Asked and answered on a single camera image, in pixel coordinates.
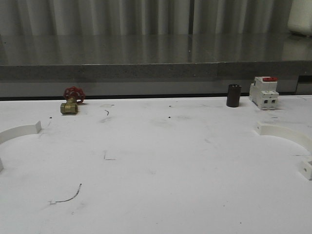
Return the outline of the white circuit breaker red switch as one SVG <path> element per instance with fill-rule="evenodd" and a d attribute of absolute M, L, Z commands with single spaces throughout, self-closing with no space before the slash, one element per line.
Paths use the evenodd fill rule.
<path fill-rule="evenodd" d="M 255 77 L 250 85 L 249 100 L 260 110 L 276 109 L 279 97 L 277 81 L 277 77 Z"/>

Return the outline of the brass valve red handwheel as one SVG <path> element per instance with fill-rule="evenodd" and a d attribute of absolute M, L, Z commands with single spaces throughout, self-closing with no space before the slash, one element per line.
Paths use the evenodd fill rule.
<path fill-rule="evenodd" d="M 72 86 L 64 90 L 63 97 L 66 99 L 66 103 L 60 105 L 60 112 L 66 115 L 77 114 L 78 105 L 84 102 L 86 95 L 81 88 Z"/>

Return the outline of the dark brown cylindrical coupling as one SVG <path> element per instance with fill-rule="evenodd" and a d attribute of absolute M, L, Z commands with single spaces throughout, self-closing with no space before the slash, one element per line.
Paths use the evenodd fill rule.
<path fill-rule="evenodd" d="M 228 107 L 238 107 L 240 94 L 241 94 L 241 85 L 238 84 L 230 84 L 228 86 L 228 95 L 226 105 Z"/>

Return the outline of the white half-ring pipe clamp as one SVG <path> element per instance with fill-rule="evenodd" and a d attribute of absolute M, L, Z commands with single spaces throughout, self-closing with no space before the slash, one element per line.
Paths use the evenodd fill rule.
<path fill-rule="evenodd" d="M 310 154 L 312 153 L 312 139 L 301 132 L 262 122 L 257 122 L 255 130 L 259 135 L 280 137 L 295 142 L 304 147 Z M 307 180 L 312 180 L 312 159 L 301 161 L 298 168 Z"/>
<path fill-rule="evenodd" d="M 13 138 L 17 138 L 17 137 L 21 137 L 25 135 L 38 134 L 41 130 L 42 130 L 41 121 L 38 121 L 35 124 L 13 127 L 13 128 L 4 130 L 0 133 L 0 143 L 2 144 Z"/>

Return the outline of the grey stone counter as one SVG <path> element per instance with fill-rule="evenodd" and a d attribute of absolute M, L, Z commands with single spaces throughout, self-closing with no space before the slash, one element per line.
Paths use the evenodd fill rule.
<path fill-rule="evenodd" d="M 312 40 L 289 33 L 2 36 L 0 98 L 55 99 L 67 87 L 88 98 L 248 93 L 256 76 L 282 94 L 312 92 Z"/>

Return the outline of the white container on counter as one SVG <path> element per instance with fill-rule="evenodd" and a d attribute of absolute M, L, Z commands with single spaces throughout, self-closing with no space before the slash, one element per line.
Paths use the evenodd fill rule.
<path fill-rule="evenodd" d="M 287 27 L 292 33 L 312 36 L 312 0 L 292 1 Z"/>

